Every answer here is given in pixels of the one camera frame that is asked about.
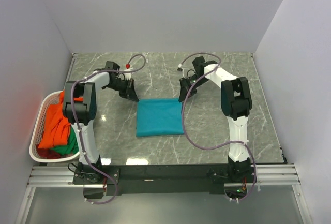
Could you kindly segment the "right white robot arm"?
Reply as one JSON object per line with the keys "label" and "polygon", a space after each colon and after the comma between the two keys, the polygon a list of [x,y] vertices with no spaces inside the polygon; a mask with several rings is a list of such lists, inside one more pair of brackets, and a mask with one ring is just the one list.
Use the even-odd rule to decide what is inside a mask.
{"label": "right white robot arm", "polygon": [[229,125],[230,150],[227,176],[233,182],[239,182],[245,176],[245,169],[239,163],[249,162],[252,157],[248,151],[247,125],[252,109],[252,99],[248,79],[238,77],[223,69],[220,61],[206,61],[198,56],[192,61],[194,74],[182,77],[178,101],[183,104],[182,114],[185,113],[189,97],[197,93],[197,88],[211,81],[220,89],[220,106],[227,117]]}

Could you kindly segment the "teal t shirt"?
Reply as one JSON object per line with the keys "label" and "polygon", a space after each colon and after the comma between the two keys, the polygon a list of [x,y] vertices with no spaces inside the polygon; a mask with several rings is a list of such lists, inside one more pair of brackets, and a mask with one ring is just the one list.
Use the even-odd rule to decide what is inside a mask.
{"label": "teal t shirt", "polygon": [[184,134],[182,103],[177,98],[141,99],[137,104],[136,137]]}

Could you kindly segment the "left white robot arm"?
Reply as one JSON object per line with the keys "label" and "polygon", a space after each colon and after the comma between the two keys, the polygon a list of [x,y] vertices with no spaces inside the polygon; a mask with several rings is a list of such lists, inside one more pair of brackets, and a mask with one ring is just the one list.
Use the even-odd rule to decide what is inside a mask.
{"label": "left white robot arm", "polygon": [[103,69],[95,70],[90,76],[66,82],[63,116],[68,119],[76,134],[80,163],[97,164],[100,160],[93,128],[99,91],[109,88],[117,91],[124,99],[138,102],[132,78],[136,71],[133,68],[121,71],[117,63],[106,62]]}

